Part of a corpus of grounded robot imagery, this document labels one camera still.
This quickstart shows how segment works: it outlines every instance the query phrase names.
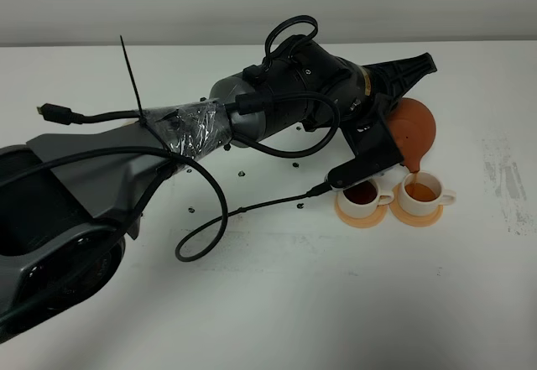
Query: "white teacup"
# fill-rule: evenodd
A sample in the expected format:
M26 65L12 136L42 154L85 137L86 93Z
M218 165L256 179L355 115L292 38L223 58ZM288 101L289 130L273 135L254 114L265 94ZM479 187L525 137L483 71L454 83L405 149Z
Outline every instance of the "white teacup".
M432 201L417 201L412 198L408 192L406 192L405 186L414 182L414 176L416 178L416 184L422 184L427 186L435 194L435 199ZM399 186L399 193L397 197L399 206L410 215L414 216L427 216L433 213L438 205L451 205L456 201L456 192L446 190L444 185L437 177L426 171L420 171L418 173L410 173L407 175L403 182Z
M362 219L372 215L377 209L377 206L389 204L394 200L394 193L391 190L381 189L378 182L374 179L368 181L375 187L377 195L367 204L356 204L350 201L345 195L345 191L339 191L337 193L337 205L343 213L352 218Z

